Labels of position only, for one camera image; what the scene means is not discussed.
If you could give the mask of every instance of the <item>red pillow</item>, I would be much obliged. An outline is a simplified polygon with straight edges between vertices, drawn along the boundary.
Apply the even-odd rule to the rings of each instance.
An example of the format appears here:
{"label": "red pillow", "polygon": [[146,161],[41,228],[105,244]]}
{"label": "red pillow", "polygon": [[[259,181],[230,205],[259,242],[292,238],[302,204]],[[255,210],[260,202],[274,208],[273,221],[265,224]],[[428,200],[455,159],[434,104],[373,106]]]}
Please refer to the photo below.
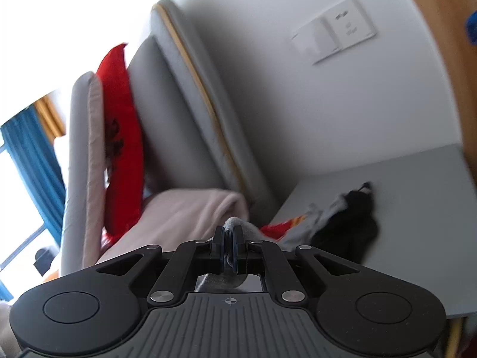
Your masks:
{"label": "red pillow", "polygon": [[103,84],[109,177],[104,227],[111,243],[116,243],[141,217],[144,182],[141,127],[124,62],[125,46],[120,44],[109,51],[96,73]]}

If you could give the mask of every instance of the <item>blue curtain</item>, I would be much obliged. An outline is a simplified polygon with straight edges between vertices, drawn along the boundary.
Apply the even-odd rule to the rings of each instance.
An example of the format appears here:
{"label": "blue curtain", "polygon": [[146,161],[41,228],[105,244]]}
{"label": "blue curtain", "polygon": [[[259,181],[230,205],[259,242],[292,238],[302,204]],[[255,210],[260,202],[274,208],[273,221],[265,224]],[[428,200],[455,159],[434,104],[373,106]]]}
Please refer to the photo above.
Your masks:
{"label": "blue curtain", "polygon": [[5,300],[9,302],[11,299],[13,299],[13,295],[7,289],[5,284],[0,281],[0,300]]}
{"label": "blue curtain", "polygon": [[40,124],[34,106],[22,110],[4,123],[0,130],[23,184],[59,246],[65,187],[53,146]]}

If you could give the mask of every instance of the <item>sofa cushion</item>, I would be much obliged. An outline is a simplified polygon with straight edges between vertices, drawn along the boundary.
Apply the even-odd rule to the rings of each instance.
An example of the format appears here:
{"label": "sofa cushion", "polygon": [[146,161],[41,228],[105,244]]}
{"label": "sofa cushion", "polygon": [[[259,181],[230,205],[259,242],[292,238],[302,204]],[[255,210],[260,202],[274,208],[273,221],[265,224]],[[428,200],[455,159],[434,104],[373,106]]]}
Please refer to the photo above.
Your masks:
{"label": "sofa cushion", "polygon": [[104,116],[101,82],[93,72],[72,88],[68,188],[61,238],[60,275],[94,265],[104,223]]}
{"label": "sofa cushion", "polygon": [[250,151],[238,118],[198,34],[172,0],[152,10],[151,32],[192,112],[227,188],[239,191],[250,219],[261,226],[278,210]]}
{"label": "sofa cushion", "polygon": [[147,38],[128,67],[143,131],[145,184],[167,188],[223,188],[199,129],[154,38]]}
{"label": "sofa cushion", "polygon": [[104,227],[111,243],[118,241],[139,221],[144,188],[141,127],[129,87],[125,46],[123,43],[112,48],[96,73],[103,84],[109,180]]}

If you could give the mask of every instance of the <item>gray side table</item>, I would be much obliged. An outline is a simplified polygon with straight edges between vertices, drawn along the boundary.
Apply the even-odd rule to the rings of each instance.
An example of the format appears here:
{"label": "gray side table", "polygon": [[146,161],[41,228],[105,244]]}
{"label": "gray side table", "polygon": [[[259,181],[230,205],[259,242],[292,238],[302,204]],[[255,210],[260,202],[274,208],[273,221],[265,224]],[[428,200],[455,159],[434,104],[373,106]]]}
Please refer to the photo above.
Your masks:
{"label": "gray side table", "polygon": [[380,232],[364,265],[430,290],[448,317],[477,312],[477,197],[457,145],[302,180],[272,223],[367,180]]}

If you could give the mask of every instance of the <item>circular pad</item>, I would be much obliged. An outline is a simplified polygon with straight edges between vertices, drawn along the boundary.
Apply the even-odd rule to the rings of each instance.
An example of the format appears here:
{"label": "circular pad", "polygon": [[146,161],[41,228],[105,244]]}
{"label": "circular pad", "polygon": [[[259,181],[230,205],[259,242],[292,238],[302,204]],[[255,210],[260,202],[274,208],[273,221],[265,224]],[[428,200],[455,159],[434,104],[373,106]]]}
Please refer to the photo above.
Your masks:
{"label": "circular pad", "polygon": [[360,297],[356,309],[365,319],[387,325],[402,322],[413,310],[405,298],[387,292],[373,292]]}
{"label": "circular pad", "polygon": [[50,298],[43,308],[45,315],[58,323],[79,323],[93,317],[99,302],[84,292],[65,292]]}

